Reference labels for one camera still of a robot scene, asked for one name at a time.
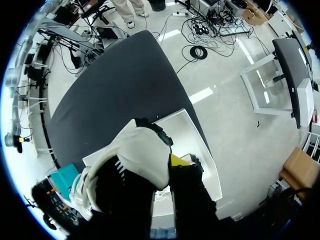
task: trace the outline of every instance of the extension cord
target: extension cord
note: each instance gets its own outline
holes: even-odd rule
[[[189,17],[189,14],[187,12],[181,12],[181,13],[175,12],[173,13],[173,16],[177,18],[187,18]]]

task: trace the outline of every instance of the power strip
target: power strip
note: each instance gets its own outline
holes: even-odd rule
[[[192,14],[189,14],[189,12],[175,12],[173,14],[174,17],[176,18],[187,18],[187,17],[192,17]]]

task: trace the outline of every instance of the metal rack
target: metal rack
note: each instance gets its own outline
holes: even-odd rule
[[[302,148],[302,150],[307,153],[311,158],[313,158],[316,162],[320,163],[320,135],[308,132],[306,142]]]

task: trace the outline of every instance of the black table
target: black table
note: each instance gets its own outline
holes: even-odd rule
[[[299,129],[301,127],[301,116],[297,87],[304,79],[309,78],[306,64],[299,53],[300,49],[301,53],[304,55],[304,49],[301,47],[298,40],[294,38],[279,38],[272,42],[274,45],[275,55],[281,65],[288,85],[292,113],[296,120],[296,127]]]
[[[112,47],[75,81],[47,125],[61,167],[108,145],[133,118],[161,119],[186,109],[208,146],[195,110],[161,47],[148,31]]]

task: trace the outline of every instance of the yellow object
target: yellow object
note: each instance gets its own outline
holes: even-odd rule
[[[174,167],[174,166],[189,166],[191,165],[190,163],[186,162],[186,161],[183,161],[181,158],[177,157],[176,155],[174,154],[170,154],[170,158],[171,158],[171,166]]]
[[[55,186],[54,188],[52,188],[50,191],[47,191],[46,194],[53,193],[55,190],[57,190],[57,187],[56,187],[56,186]]]

